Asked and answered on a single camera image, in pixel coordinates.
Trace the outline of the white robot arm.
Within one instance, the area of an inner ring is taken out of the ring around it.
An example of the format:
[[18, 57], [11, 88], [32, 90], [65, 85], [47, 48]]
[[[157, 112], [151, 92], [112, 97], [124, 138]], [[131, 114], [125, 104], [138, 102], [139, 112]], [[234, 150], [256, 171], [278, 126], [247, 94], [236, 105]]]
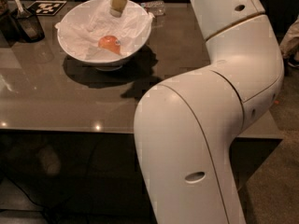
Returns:
[[211, 63], [148, 90], [136, 153], [158, 224], [246, 224], [230, 145], [274, 103], [284, 76], [259, 0], [191, 0]]

